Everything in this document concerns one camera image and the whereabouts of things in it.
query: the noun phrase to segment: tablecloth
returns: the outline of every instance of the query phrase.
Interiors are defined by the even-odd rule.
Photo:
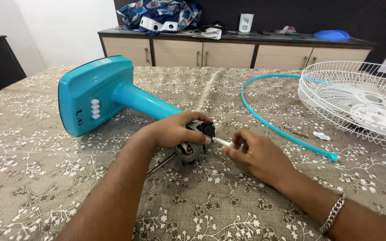
[[[124,109],[74,138],[62,126],[57,85],[74,66],[58,66],[0,91],[0,239],[52,240],[99,182],[126,140],[154,119]],[[386,215],[386,148],[323,123],[297,96],[298,80],[255,81],[245,98],[263,118],[340,156],[332,163],[259,123],[240,88],[263,69],[136,67],[134,83],[182,110],[214,119],[228,139],[241,127],[270,137],[294,167],[321,185]],[[324,132],[330,141],[312,133]],[[150,168],[170,154],[155,153]],[[323,240],[315,223],[272,187],[258,182],[213,144],[203,163],[172,161],[145,181],[135,240]]]

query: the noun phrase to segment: white button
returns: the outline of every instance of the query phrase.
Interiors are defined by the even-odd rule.
[[[99,100],[98,99],[93,99],[93,100],[91,100],[90,101],[90,103],[92,104],[92,105],[97,105],[97,104],[99,104]]]

